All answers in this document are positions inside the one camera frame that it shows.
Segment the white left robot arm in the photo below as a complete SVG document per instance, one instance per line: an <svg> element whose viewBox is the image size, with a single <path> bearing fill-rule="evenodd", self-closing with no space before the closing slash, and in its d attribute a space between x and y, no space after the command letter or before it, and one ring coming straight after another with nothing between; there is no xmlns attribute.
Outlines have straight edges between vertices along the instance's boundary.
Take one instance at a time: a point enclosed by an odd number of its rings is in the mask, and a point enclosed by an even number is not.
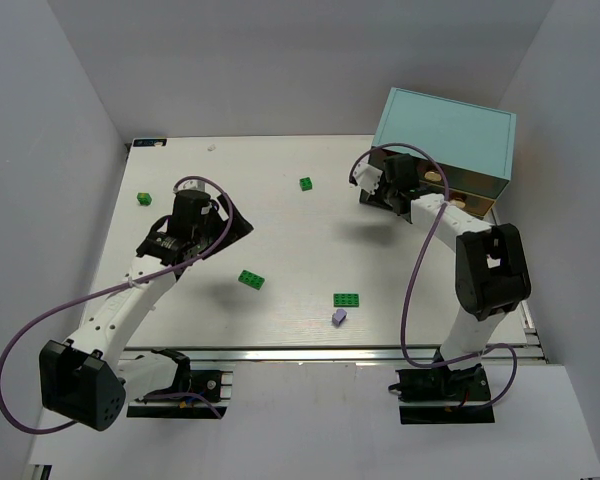
<svg viewBox="0 0 600 480"><path fill-rule="evenodd" d="M253 230L233 202L199 190L176 193L170 214L149 229L120 291L64 341L39 355L44 408L97 431L137 400L192 395L190 360L153 349L132 360L122 354L146 316L194 262L220 252Z"/></svg>

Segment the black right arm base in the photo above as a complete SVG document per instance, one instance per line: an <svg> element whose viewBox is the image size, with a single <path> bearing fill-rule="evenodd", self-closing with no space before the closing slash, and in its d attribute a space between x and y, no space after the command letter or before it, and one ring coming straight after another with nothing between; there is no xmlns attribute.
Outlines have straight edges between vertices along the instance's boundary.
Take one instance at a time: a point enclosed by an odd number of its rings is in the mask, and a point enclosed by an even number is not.
<svg viewBox="0 0 600 480"><path fill-rule="evenodd" d="M388 387L399 399L402 425L493 424L491 391L481 364L468 370L397 370L398 381Z"/></svg>

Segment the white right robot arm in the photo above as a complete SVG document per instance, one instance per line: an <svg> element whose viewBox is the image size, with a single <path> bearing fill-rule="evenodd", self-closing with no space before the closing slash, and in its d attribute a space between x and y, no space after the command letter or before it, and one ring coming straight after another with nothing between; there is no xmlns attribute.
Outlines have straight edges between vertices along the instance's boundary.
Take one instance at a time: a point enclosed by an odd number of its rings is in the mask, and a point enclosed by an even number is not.
<svg viewBox="0 0 600 480"><path fill-rule="evenodd" d="M400 347L407 351L407 320L417 275L431 241L436 238L455 254L455 294L459 310L452 328L429 366L452 371L476 366L487 351L496 327L530 296L531 282L519 230L512 224L492 225L452 202L446 176L435 165L442 191L435 192L419 176L421 160L409 154L374 154L379 184L370 196L427 232L409 279L400 321Z"/></svg>

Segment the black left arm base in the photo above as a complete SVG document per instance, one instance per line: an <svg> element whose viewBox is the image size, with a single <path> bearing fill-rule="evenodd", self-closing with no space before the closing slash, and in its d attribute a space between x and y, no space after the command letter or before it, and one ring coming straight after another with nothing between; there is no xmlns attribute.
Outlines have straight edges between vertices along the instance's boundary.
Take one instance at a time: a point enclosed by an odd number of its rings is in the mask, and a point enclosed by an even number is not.
<svg viewBox="0 0 600 480"><path fill-rule="evenodd" d="M194 364L181 387L158 390L149 399L131 402L126 416L136 419L220 420L232 395L233 368L228 364Z"/></svg>

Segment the green long lego brick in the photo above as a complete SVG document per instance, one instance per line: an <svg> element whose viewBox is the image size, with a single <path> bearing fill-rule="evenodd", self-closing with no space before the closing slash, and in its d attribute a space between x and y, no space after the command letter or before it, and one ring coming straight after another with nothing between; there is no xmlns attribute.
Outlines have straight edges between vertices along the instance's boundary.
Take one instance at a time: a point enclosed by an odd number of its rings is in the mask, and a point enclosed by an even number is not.
<svg viewBox="0 0 600 480"><path fill-rule="evenodd" d="M360 305L357 293L334 293L333 306L336 308L356 308Z"/></svg>

